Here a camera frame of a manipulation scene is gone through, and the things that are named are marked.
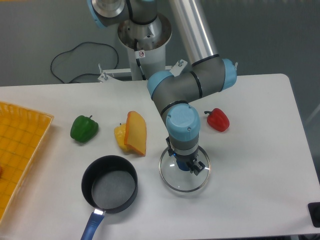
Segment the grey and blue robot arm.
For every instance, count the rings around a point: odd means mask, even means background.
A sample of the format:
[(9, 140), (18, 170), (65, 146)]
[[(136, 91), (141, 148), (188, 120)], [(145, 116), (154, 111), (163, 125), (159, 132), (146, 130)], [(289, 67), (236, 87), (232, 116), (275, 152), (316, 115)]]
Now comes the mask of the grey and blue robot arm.
[(232, 87), (237, 71), (216, 48), (198, 0), (170, 1), (191, 71), (174, 75), (165, 69), (166, 44), (172, 36), (169, 20), (155, 0), (89, 0), (88, 8), (101, 27), (117, 25), (126, 47), (131, 77), (147, 80), (147, 89), (168, 132), (168, 153), (178, 167), (197, 175), (200, 118), (190, 102)]

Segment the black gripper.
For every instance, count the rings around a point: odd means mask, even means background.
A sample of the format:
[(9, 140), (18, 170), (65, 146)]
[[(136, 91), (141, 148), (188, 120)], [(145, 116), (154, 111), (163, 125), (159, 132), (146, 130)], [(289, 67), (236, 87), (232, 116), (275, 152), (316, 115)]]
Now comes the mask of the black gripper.
[(188, 150), (179, 150), (174, 149), (173, 156), (176, 159), (176, 162), (179, 163), (186, 163), (187, 167), (189, 168), (190, 173), (195, 174), (196, 176), (205, 169), (205, 165), (197, 160), (198, 157), (198, 149), (191, 151)]

